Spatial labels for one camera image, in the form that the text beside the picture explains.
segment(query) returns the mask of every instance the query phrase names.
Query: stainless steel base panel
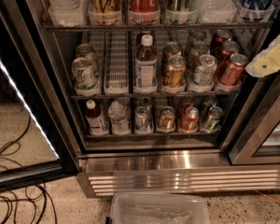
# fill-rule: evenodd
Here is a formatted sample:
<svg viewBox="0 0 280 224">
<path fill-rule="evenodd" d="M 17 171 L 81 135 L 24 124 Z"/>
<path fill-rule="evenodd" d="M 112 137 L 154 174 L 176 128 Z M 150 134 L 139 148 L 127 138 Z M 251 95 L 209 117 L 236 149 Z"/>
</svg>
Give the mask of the stainless steel base panel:
<svg viewBox="0 0 280 224">
<path fill-rule="evenodd" d="M 214 150 L 90 155 L 80 159 L 80 168 L 77 181 L 88 198 L 280 189 L 280 164 L 234 166 Z"/>
</svg>

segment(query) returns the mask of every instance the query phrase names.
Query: orange cable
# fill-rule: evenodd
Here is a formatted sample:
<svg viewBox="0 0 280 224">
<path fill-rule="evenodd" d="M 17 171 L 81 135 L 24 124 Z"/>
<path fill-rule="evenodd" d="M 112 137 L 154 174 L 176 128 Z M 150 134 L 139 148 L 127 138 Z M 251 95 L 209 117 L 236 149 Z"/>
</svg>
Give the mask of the orange cable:
<svg viewBox="0 0 280 224">
<path fill-rule="evenodd" d="M 262 192 L 259 191 L 259 190 L 255 190 L 255 192 L 257 192 L 258 194 L 264 196 L 265 198 L 267 198 L 267 199 L 269 199 L 269 200 L 271 200 L 271 201 L 273 201 L 273 202 L 276 202 L 276 203 L 279 203 L 279 204 L 280 204 L 280 200 L 278 200 L 278 199 L 275 199 L 275 198 L 273 198 L 273 197 L 271 197 L 271 196 L 269 196 L 269 195 L 267 195 L 267 194 L 264 194 L 264 193 L 262 193 Z"/>
</svg>

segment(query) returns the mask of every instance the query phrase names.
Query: beverage cooler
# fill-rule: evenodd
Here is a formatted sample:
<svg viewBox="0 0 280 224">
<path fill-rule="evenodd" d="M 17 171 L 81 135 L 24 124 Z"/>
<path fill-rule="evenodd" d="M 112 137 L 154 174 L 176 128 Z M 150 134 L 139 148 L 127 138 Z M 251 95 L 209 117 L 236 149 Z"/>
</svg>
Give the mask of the beverage cooler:
<svg viewBox="0 0 280 224">
<path fill-rule="evenodd" d="M 252 65 L 280 47 L 280 0 L 64 1 L 0 0 L 0 74 L 55 157 L 0 191 L 280 189 L 280 65 Z"/>
</svg>

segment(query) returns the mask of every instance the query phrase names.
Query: led light strip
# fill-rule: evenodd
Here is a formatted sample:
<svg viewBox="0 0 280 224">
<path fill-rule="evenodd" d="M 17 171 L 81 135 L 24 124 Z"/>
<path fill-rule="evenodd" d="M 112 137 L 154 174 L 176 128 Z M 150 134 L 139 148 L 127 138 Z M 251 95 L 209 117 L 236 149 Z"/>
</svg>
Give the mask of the led light strip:
<svg viewBox="0 0 280 224">
<path fill-rule="evenodd" d="M 42 130 L 41 126 L 39 125 L 39 123 L 37 122 L 34 114 L 32 113 L 30 107 L 28 106 L 28 104 L 26 104 L 24 98 L 22 97 L 21 93 L 19 92 L 15 82 L 12 80 L 12 78 L 10 77 L 8 70 L 6 69 L 6 67 L 4 66 L 4 64 L 2 63 L 1 59 L 0 59 L 0 69 L 3 71 L 3 73 L 6 75 L 6 78 L 9 81 L 9 84 L 13 87 L 14 91 L 17 93 L 18 97 L 21 99 L 22 103 L 24 104 L 24 107 L 27 109 L 27 111 L 29 112 L 31 118 L 35 121 L 35 125 L 36 127 L 39 129 L 39 131 L 41 132 L 41 134 L 43 135 L 43 137 L 45 138 L 45 140 L 47 141 L 50 149 L 53 151 L 53 154 L 55 155 L 56 159 L 59 159 L 58 154 L 56 153 L 54 147 L 52 146 L 51 142 L 48 140 L 46 134 L 44 133 L 44 131 Z"/>
</svg>

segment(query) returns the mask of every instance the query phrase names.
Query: refrigerator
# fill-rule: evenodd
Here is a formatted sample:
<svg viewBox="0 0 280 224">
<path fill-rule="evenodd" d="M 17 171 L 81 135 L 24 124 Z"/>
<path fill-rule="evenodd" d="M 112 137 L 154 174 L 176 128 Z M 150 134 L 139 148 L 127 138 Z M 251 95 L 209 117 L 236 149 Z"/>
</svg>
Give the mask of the refrigerator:
<svg viewBox="0 0 280 224">
<path fill-rule="evenodd" d="M 50 161 L 0 172 L 0 191 L 70 175 L 88 198 L 129 191 L 280 189 L 280 71 L 265 77 L 246 74 L 236 91 L 166 93 L 159 86 L 141 94 L 133 86 L 134 39 L 140 31 L 151 31 L 160 61 L 164 45 L 177 41 L 184 49 L 190 31 L 211 35 L 228 29 L 251 61 L 280 34 L 280 0 L 273 0 L 273 6 L 264 22 L 186 24 L 165 22 L 161 6 L 160 23 L 141 25 L 129 22 L 129 3 L 122 0 L 120 24 L 62 26 L 49 18 L 49 0 L 0 0 L 0 74 L 54 154 Z M 95 48 L 101 67 L 102 82 L 93 96 L 75 91 L 72 61 L 82 43 Z M 108 89 L 106 74 L 113 63 L 126 69 L 124 93 Z M 157 130 L 158 105 L 176 108 L 181 97 L 192 96 L 198 106 L 208 95 L 215 95 L 224 111 L 218 130 L 180 133 L 177 124 L 169 133 Z M 143 97 L 154 101 L 149 134 L 135 132 L 134 110 Z M 109 127 L 109 134 L 90 134 L 86 102 L 98 99 L 109 105 L 118 98 L 129 98 L 131 133 L 112 134 Z"/>
</svg>

